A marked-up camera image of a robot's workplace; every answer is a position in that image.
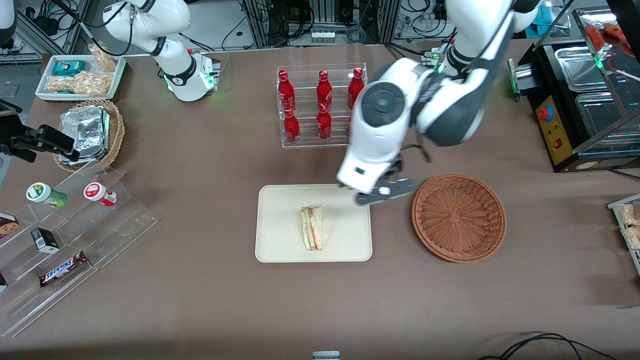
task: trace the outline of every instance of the yellow control panel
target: yellow control panel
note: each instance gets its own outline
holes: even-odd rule
[[[542,135],[544,135],[545,141],[547,142],[551,159],[554,165],[558,165],[573,154],[573,149],[564,131],[560,117],[558,116],[556,104],[554,104],[551,96],[538,106],[536,109],[536,117],[540,123]]]

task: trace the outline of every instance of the acrylic bottle rack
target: acrylic bottle rack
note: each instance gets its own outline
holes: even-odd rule
[[[279,66],[276,72],[276,101],[278,102],[278,120],[280,122],[280,141],[282,147],[326,147],[336,145],[348,145],[349,115],[351,109],[347,106],[349,95],[349,83],[353,77],[353,69],[361,67],[363,70],[362,81],[367,84],[366,63],[346,63],[331,65],[302,65]],[[278,72],[286,70],[289,80],[296,94],[295,116],[300,123],[301,141],[297,144],[287,142],[284,132],[284,107],[278,96]],[[316,86],[318,85],[318,72],[327,70],[329,82],[332,86],[333,101],[329,114],[332,118],[331,138],[320,140],[317,136],[316,116],[318,114],[318,102]]]

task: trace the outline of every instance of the clear acrylic shelf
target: clear acrylic shelf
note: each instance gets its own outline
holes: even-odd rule
[[[278,67],[276,72],[276,101],[278,102],[278,120],[280,122],[282,147],[326,147],[349,144],[348,129],[351,110],[347,106],[347,99],[349,83],[353,77],[353,69],[356,67],[362,68],[362,80],[366,85],[366,63]],[[278,96],[278,72],[280,70],[286,70],[289,73],[289,80],[293,84],[296,94],[295,116],[300,122],[301,136],[301,141],[297,144],[287,142],[284,131],[284,108]],[[317,136],[316,115],[318,114],[318,105],[316,86],[320,70],[329,72],[329,82],[333,88],[333,102],[329,112],[332,118],[331,138],[329,140],[320,140]]]
[[[68,196],[62,208],[33,203],[15,214],[20,227],[0,240],[0,274],[8,284],[0,292],[2,336],[17,335],[156,224],[146,207],[129,195],[121,177],[93,161],[54,187]],[[118,195],[114,206],[85,199],[84,187],[94,181]],[[60,250],[53,254],[37,251],[31,237],[36,227],[50,230]],[[38,277],[80,251],[89,259],[86,263],[40,287]]]

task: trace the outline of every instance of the beige tray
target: beige tray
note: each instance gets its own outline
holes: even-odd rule
[[[368,206],[356,206],[355,192],[335,184],[268,185],[260,190],[255,257],[262,263],[367,261],[373,252]],[[308,251],[300,208],[324,209],[324,249]]]

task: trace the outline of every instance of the small bottle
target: small bottle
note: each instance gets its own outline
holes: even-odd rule
[[[332,88],[329,83],[329,72],[327,72],[327,70],[320,70],[318,78],[320,79],[316,88],[318,104],[326,104],[327,109],[331,110]]]
[[[318,104],[316,122],[318,125],[318,139],[329,140],[331,138],[331,115],[329,115],[329,107],[326,104]]]
[[[362,68],[357,67],[353,69],[353,78],[349,83],[349,99],[347,100],[347,106],[349,109],[353,107],[353,103],[356,101],[358,94],[364,89],[364,81],[362,81]]]
[[[67,194],[53,190],[45,183],[35,183],[27,189],[27,199],[49,204],[52,208],[61,208],[67,203]]]
[[[286,70],[280,70],[278,72],[278,95],[280,96],[280,102],[282,106],[287,109],[290,108],[296,111],[296,94],[293,90],[293,84],[289,80],[289,74]]]
[[[118,201],[118,195],[107,189],[100,183],[90,183],[84,188],[84,197],[91,201],[97,201],[107,207],[113,206]]]
[[[287,136],[288,143],[300,143],[300,123],[293,115],[293,109],[284,110],[284,133]]]

